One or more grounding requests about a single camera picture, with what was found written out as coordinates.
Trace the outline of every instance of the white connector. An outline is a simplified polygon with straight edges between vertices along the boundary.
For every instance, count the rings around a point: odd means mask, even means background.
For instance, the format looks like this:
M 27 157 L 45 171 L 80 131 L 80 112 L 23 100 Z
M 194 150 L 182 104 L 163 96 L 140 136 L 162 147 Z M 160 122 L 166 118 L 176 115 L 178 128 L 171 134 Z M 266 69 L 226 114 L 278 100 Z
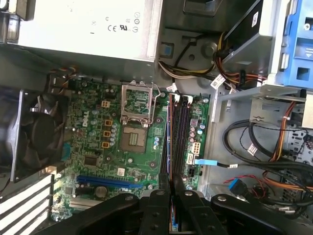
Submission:
M 192 153 L 188 153 L 187 162 L 188 165 L 195 164 L 195 156 Z
M 201 143 L 199 142 L 194 142 L 193 145 L 192 145 L 192 150 L 191 152 L 193 154 L 200 154 L 200 146 L 201 146 Z

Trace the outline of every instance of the cpu socket lever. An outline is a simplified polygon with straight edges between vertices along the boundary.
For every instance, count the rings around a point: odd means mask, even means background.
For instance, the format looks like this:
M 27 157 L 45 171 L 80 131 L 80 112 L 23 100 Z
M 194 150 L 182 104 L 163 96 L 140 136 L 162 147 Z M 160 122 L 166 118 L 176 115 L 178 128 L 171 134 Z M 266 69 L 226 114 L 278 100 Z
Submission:
M 153 89 L 156 88 L 158 94 L 153 96 Z M 127 105 L 127 90 L 146 92 L 148 94 L 147 100 L 147 113 L 131 113 L 126 111 L 125 107 Z M 129 121 L 138 121 L 141 123 L 142 127 L 148 128 L 150 124 L 153 123 L 155 108 L 157 103 L 157 98 L 161 95 L 161 91 L 159 87 L 152 83 L 151 87 L 148 87 L 144 82 L 136 83 L 136 81 L 132 81 L 128 85 L 122 86 L 122 107 L 121 107 L 121 122 L 123 125 L 127 125 Z

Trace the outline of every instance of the ce marking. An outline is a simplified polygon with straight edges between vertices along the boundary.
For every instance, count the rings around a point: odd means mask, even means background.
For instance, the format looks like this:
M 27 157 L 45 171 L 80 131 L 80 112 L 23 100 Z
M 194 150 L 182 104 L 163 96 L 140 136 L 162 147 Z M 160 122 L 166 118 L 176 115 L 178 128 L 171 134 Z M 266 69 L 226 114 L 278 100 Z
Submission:
M 108 26 L 108 31 L 112 32 L 116 32 L 116 26 L 112 26 L 111 24 Z

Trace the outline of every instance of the green circuit board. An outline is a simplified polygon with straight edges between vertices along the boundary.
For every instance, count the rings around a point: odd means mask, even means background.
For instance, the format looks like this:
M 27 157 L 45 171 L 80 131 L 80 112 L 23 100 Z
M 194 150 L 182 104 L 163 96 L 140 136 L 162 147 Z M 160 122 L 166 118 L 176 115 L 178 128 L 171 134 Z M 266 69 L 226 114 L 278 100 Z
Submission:
M 140 196 L 144 190 L 157 188 L 158 173 L 162 155 L 169 96 L 164 93 L 157 99 L 154 122 L 143 128 L 139 122 L 121 124 L 122 86 L 82 82 L 73 80 L 66 129 L 72 131 L 65 143 L 66 169 L 56 179 L 51 218 L 61 221 L 78 212 L 70 206 L 75 189 L 79 187 L 79 175 L 103 179 L 120 180 L 139 185 L 135 188 L 107 187 L 105 198 L 94 194 L 77 197 L 91 200 L 107 200 L 120 193 L 130 192 Z M 127 90 L 125 111 L 146 114 L 148 93 Z M 197 118 L 206 125 L 208 104 L 200 99 L 192 105 L 191 118 Z M 205 134 L 195 140 L 204 143 Z M 186 141 L 186 159 L 192 151 L 192 143 Z M 185 167 L 186 186 L 197 189 L 200 166 L 194 166 L 194 176 L 188 177 L 189 166 Z

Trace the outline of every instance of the cpu fan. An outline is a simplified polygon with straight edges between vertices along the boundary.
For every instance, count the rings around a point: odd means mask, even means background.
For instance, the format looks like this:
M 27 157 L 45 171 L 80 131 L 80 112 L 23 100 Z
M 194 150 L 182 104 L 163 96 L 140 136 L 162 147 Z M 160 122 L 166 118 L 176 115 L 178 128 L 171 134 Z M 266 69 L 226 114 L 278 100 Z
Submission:
M 11 163 L 12 181 L 61 160 L 67 106 L 64 96 L 20 93 L 18 112 L 5 129 L 6 154 L 0 152 L 0 164 Z

